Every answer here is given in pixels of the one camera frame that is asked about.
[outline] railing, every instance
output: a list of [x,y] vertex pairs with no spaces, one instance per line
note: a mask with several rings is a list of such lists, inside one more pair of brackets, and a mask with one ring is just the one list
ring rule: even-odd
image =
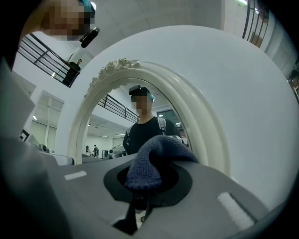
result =
[[129,110],[127,107],[122,105],[110,95],[106,95],[105,97],[103,97],[98,105],[133,123],[136,123],[139,119],[137,114]]
[[247,41],[260,47],[268,28],[268,21],[268,8],[259,0],[247,0],[247,16],[242,38],[246,39],[247,36]]
[[80,73],[67,65],[64,59],[34,34],[23,38],[18,52],[39,69],[69,88]]

